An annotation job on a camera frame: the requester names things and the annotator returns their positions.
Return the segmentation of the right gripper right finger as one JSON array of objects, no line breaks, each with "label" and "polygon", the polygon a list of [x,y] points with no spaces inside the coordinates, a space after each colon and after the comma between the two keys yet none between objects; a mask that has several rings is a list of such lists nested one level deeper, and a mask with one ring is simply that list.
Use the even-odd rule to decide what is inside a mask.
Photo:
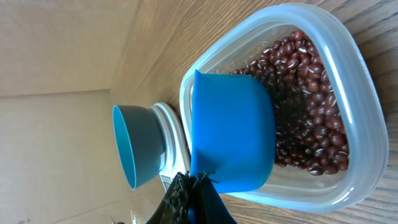
[{"label": "right gripper right finger", "polygon": [[198,174],[198,182],[195,184],[195,223],[237,224],[213,186],[214,181],[210,175],[214,173]]}]

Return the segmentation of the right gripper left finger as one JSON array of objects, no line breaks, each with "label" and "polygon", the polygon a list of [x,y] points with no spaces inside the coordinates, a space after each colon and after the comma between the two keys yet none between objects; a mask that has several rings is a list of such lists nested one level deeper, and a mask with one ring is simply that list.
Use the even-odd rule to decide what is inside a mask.
[{"label": "right gripper left finger", "polygon": [[195,179],[178,172],[147,224],[188,224],[188,210]]}]

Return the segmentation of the blue plastic measuring scoop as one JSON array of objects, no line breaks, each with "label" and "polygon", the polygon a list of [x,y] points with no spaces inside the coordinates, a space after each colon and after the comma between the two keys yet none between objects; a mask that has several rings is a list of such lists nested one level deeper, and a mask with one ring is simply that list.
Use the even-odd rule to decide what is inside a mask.
[{"label": "blue plastic measuring scoop", "polygon": [[[250,192],[268,180],[275,159],[271,98],[247,75],[195,72],[191,174],[210,175],[218,194]],[[188,220],[195,223],[195,184]]]}]

